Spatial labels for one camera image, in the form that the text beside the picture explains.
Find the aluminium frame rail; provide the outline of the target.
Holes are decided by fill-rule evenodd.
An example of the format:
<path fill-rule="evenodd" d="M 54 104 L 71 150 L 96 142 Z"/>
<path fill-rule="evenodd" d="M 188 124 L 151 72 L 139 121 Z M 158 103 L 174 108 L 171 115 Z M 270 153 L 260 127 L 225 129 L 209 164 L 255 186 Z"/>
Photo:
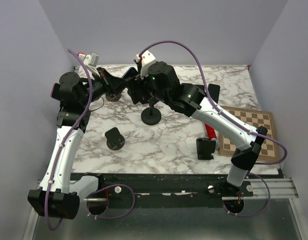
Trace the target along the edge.
<path fill-rule="evenodd" d="M 75 183 L 90 173 L 74 173 Z M 88 196 L 73 220 L 50 231 L 44 218 L 31 211 L 26 240 L 299 240 L 291 202 L 298 197 L 293 181 L 278 175 L 245 179 L 253 196 L 225 199 L 222 207 L 111 209 L 93 211 Z"/>

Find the right black folding stand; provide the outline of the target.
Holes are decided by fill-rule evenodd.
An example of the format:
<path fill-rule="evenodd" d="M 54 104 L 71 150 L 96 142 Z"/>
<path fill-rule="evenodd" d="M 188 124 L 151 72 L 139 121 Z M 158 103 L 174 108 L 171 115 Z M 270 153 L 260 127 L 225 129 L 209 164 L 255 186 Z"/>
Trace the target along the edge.
<path fill-rule="evenodd" d="M 197 159 L 198 160 L 212 160 L 213 153 L 216 149 L 216 142 L 208 138 L 197 138 L 196 139 Z"/>

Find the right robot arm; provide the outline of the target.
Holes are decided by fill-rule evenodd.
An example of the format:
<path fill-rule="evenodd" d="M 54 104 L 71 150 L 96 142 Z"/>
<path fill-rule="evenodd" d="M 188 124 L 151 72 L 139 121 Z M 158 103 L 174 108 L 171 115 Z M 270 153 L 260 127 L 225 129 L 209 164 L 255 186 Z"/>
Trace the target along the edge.
<path fill-rule="evenodd" d="M 224 191 L 235 196 L 261 151 L 268 130 L 245 124 L 209 99 L 204 90 L 190 83 L 180 83 L 174 68 L 163 61 L 137 62 L 139 75 L 128 81 L 133 103 L 145 104 L 156 99 L 177 113 L 197 119 L 236 145 Z"/>

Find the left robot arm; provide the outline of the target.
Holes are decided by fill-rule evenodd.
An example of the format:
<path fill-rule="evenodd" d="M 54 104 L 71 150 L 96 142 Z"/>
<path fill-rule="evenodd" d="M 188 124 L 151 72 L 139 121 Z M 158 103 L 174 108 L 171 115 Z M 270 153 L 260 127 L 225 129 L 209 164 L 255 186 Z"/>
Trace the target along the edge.
<path fill-rule="evenodd" d="M 87 104 L 103 95 L 117 97 L 126 88 L 126 78 L 113 76 L 100 67 L 91 81 L 67 72 L 53 85 L 51 97 L 60 102 L 55 146 L 38 189 L 30 190 L 27 196 L 39 216 L 74 219 L 86 197 L 104 194 L 104 184 L 94 176 L 83 176 L 71 184 L 71 170 L 90 118 Z"/>

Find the red cylinder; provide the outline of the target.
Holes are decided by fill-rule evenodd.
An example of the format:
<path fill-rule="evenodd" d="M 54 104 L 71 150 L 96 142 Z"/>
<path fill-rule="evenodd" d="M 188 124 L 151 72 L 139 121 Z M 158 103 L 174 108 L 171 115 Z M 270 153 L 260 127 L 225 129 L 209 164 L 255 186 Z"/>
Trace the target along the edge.
<path fill-rule="evenodd" d="M 207 132 L 209 140 L 212 140 L 212 141 L 217 141 L 218 140 L 216 132 L 215 132 L 215 130 L 212 127 L 210 127 L 208 124 L 205 124 L 205 129 L 206 129 L 206 132 Z"/>

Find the black phone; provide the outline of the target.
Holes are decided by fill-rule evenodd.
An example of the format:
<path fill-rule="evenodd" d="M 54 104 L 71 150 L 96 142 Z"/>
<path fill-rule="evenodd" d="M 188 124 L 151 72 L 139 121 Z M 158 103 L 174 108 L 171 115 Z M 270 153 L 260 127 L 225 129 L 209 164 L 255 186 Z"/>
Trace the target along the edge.
<path fill-rule="evenodd" d="M 138 75 L 138 71 L 134 67 L 130 67 L 127 72 L 125 72 L 122 76 L 123 79 L 128 79 L 128 78 L 134 78 L 135 76 Z"/>
<path fill-rule="evenodd" d="M 219 95 L 220 95 L 220 86 L 217 84 L 211 83 L 208 85 L 208 91 L 209 91 L 209 94 L 212 100 L 218 104 Z"/>

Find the black clamp stand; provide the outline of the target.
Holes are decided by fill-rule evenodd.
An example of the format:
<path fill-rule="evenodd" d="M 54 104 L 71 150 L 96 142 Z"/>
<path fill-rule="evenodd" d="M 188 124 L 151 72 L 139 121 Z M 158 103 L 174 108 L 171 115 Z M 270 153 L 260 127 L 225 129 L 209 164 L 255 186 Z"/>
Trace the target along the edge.
<path fill-rule="evenodd" d="M 151 98 L 148 102 L 149 107 L 144 109 L 141 113 L 141 120 L 146 125 L 153 126 L 153 125 L 158 124 L 161 120 L 161 112 L 157 108 L 154 107 L 154 105 L 157 102 L 158 102 L 157 99 Z"/>

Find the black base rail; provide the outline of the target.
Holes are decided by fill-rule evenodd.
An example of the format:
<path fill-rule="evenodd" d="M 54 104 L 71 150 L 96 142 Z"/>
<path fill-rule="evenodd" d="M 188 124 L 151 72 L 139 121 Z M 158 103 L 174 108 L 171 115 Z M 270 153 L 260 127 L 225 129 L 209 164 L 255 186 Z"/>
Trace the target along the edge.
<path fill-rule="evenodd" d="M 222 201 L 251 197 L 245 180 L 241 187 L 230 186 L 225 174 L 134 174 L 91 173 L 98 179 L 98 189 L 87 204 L 93 211 L 135 208 L 220 208 Z"/>

